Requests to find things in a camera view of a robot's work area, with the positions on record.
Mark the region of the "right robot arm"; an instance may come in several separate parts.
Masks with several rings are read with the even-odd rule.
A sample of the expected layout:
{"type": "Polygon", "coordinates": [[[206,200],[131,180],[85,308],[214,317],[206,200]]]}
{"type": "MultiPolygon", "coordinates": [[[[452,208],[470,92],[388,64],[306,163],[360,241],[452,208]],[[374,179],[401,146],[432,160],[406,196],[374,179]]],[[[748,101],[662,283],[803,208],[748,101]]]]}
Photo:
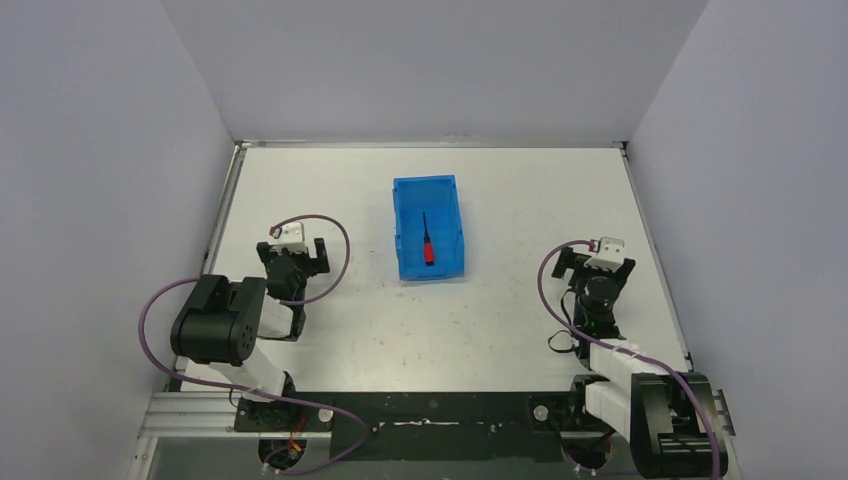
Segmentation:
{"type": "Polygon", "coordinates": [[[600,421],[620,434],[645,479],[723,478],[729,456],[709,379],[648,356],[616,323],[614,306],[635,267],[622,241],[567,241],[544,259],[574,300],[554,309],[541,293],[542,304],[590,372],[563,401],[565,419],[580,429],[600,421]]]}

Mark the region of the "red black screwdriver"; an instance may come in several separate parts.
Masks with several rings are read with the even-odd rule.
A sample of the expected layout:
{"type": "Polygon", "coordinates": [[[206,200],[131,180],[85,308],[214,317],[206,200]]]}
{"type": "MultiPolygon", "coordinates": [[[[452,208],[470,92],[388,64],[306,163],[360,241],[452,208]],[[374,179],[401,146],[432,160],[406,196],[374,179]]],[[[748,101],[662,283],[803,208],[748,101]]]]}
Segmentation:
{"type": "Polygon", "coordinates": [[[422,213],[422,223],[423,223],[423,255],[424,262],[426,266],[433,266],[435,264],[435,253],[429,233],[427,216],[426,213],[422,213]]]}

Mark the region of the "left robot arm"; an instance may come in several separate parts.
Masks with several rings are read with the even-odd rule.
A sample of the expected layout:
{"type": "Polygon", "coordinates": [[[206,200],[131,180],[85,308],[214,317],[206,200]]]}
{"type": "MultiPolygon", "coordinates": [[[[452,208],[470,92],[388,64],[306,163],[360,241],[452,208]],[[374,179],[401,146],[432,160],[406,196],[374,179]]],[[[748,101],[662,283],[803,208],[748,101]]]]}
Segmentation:
{"type": "Polygon", "coordinates": [[[232,282],[224,275],[201,276],[174,320],[170,343],[177,355],[246,387],[237,430],[289,431],[305,422],[305,409],[285,396],[295,391],[291,375],[273,365],[257,342],[300,338],[308,280],[329,273],[329,259],[322,238],[308,247],[301,235],[260,242],[256,250],[264,277],[232,282]]]}

